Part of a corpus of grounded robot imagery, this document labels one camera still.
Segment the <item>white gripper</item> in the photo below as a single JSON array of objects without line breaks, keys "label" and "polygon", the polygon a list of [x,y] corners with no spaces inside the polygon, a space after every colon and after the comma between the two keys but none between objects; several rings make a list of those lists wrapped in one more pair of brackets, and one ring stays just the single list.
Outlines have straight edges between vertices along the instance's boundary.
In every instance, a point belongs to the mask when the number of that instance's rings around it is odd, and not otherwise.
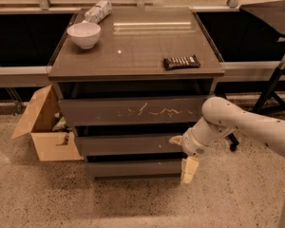
[{"label": "white gripper", "polygon": [[183,135],[169,139],[172,144],[181,145],[182,151],[190,157],[181,160],[180,182],[189,184],[199,167],[199,159],[193,156],[202,155],[209,143],[209,136],[203,130],[190,127]]}]

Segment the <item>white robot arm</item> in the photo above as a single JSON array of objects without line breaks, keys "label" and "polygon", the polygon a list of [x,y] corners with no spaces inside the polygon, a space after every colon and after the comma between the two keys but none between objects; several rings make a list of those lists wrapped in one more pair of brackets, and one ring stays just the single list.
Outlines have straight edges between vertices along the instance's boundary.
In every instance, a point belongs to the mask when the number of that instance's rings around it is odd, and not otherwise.
[{"label": "white robot arm", "polygon": [[194,178],[199,167],[199,150],[236,130],[285,160],[285,121],[246,111],[221,97],[212,97],[203,103],[201,117],[193,127],[169,139],[187,155],[181,160],[180,183],[189,184]]}]

